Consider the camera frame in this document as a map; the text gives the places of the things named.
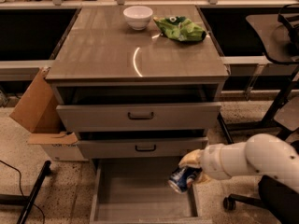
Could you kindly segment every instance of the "drawer handle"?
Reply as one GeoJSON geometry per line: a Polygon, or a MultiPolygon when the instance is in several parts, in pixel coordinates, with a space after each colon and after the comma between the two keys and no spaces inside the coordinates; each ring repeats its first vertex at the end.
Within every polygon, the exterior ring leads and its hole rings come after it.
{"type": "Polygon", "coordinates": [[[131,120],[140,120],[140,119],[153,119],[154,117],[154,113],[150,112],[148,114],[144,114],[144,113],[131,113],[128,112],[128,118],[131,120]]]}
{"type": "Polygon", "coordinates": [[[138,147],[138,146],[135,146],[135,150],[137,152],[153,152],[156,150],[156,145],[154,145],[153,147],[138,147]]]}

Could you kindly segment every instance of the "white bowl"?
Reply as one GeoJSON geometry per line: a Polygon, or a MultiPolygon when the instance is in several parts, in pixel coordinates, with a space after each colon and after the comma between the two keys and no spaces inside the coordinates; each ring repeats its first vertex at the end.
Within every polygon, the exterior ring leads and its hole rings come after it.
{"type": "Polygon", "coordinates": [[[150,23],[152,9],[145,6],[132,6],[123,11],[128,24],[135,30],[142,30],[150,23]]]}

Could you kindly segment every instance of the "blue can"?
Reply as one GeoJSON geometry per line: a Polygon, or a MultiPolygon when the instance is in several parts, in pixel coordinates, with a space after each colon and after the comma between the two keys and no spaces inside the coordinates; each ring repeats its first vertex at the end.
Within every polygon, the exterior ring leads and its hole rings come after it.
{"type": "Polygon", "coordinates": [[[201,168],[177,168],[168,179],[168,184],[178,193],[183,193],[192,186],[196,177],[202,172],[201,168]]]}

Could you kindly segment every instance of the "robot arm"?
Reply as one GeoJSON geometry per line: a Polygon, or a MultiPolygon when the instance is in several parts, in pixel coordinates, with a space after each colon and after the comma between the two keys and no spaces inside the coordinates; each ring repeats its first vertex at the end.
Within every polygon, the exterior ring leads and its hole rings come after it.
{"type": "Polygon", "coordinates": [[[201,167],[218,180],[238,175],[268,175],[299,193],[299,156],[288,143],[270,134],[247,142],[211,145],[183,157],[179,166],[201,167]]]}

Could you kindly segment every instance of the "green bag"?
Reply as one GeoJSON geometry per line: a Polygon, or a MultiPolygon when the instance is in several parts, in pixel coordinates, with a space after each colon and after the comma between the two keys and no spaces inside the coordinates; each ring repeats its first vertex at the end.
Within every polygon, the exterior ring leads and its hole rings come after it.
{"type": "Polygon", "coordinates": [[[156,25],[168,38],[178,41],[203,41],[206,31],[185,17],[157,18],[156,25]]]}

